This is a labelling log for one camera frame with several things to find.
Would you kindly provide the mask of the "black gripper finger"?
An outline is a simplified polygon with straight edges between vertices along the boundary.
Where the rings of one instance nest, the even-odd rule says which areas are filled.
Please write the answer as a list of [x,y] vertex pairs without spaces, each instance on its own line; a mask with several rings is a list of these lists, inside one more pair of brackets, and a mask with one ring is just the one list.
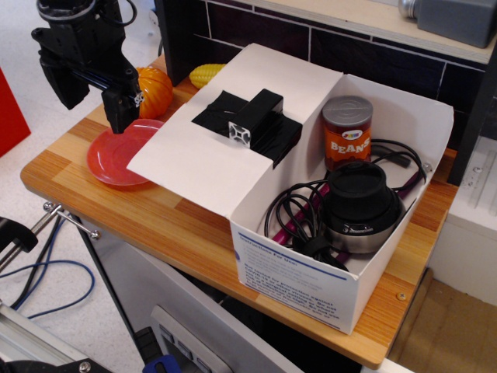
[[72,73],[72,70],[40,59],[43,73],[58,99],[68,109],[74,109],[89,94],[89,85]]
[[106,119],[114,134],[122,134],[138,117],[141,90],[136,85],[131,90],[110,87],[102,93]]

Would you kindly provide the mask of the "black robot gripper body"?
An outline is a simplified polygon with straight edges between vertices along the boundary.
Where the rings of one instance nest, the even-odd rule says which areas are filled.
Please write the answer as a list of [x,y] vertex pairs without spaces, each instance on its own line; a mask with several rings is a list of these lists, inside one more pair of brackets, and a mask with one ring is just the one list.
[[122,26],[114,26],[94,14],[54,19],[48,24],[47,28],[32,32],[40,45],[40,59],[71,69],[83,82],[101,90],[131,90],[138,85],[136,70],[123,56]]

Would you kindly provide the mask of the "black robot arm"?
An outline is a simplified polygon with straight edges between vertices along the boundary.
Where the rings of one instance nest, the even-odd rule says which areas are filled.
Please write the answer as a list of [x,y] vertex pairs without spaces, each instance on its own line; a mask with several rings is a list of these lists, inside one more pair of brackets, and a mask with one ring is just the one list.
[[124,57],[125,26],[117,1],[38,1],[47,22],[32,38],[40,45],[40,65],[61,103],[69,110],[101,90],[106,119],[122,134],[139,117],[144,100],[138,72]]

